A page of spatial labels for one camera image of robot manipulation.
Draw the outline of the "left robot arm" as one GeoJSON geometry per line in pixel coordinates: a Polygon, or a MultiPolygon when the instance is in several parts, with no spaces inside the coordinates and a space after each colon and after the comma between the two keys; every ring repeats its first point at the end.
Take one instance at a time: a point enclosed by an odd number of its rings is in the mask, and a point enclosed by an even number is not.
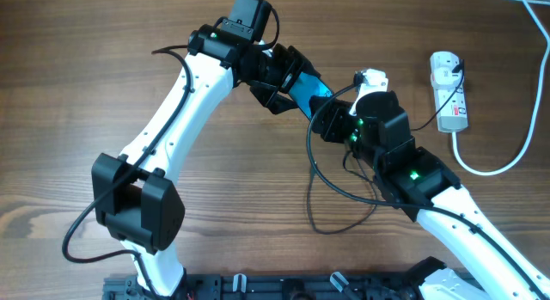
{"type": "Polygon", "coordinates": [[[185,207],[176,190],[186,156],[217,106],[245,83],[271,113],[300,109],[328,90],[294,47],[261,38],[276,10],[266,0],[235,0],[230,14],[194,31],[181,72],[141,133],[118,156],[100,155],[92,168],[92,208],[122,243],[137,269],[141,296],[184,297],[186,269],[174,240],[185,207]]]}

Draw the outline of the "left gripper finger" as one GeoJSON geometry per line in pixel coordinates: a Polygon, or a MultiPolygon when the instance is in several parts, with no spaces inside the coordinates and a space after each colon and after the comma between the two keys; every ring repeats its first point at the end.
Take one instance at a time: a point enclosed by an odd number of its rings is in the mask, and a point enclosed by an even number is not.
{"type": "Polygon", "coordinates": [[[274,115],[297,108],[297,104],[292,99],[283,97],[277,90],[251,87],[250,92],[262,107],[267,108],[274,115]]]}
{"type": "Polygon", "coordinates": [[[313,64],[294,46],[290,46],[288,52],[290,54],[289,73],[292,76],[299,76],[303,72],[313,77],[321,76],[313,64]]]}

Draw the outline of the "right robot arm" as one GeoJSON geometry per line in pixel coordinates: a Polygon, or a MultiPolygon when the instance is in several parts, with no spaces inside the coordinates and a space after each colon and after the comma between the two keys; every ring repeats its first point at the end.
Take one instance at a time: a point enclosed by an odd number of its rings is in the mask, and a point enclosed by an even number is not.
{"type": "Polygon", "coordinates": [[[458,176],[437,156],[418,147],[394,92],[369,93],[355,102],[337,95],[310,99],[308,134],[347,143],[374,171],[380,205],[403,210],[435,236],[474,277],[472,291],[443,279],[437,270],[422,279],[424,298],[547,299],[549,279],[538,271],[476,205],[458,176]]]}

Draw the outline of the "Galaxy S25 smartphone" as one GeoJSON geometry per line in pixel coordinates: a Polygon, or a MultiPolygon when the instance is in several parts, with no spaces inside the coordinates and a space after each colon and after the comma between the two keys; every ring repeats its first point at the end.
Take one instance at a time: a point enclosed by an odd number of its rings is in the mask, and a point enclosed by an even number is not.
{"type": "Polygon", "coordinates": [[[333,91],[319,78],[302,72],[289,90],[288,95],[303,114],[311,119],[309,101],[312,97],[330,97],[333,91]]]}

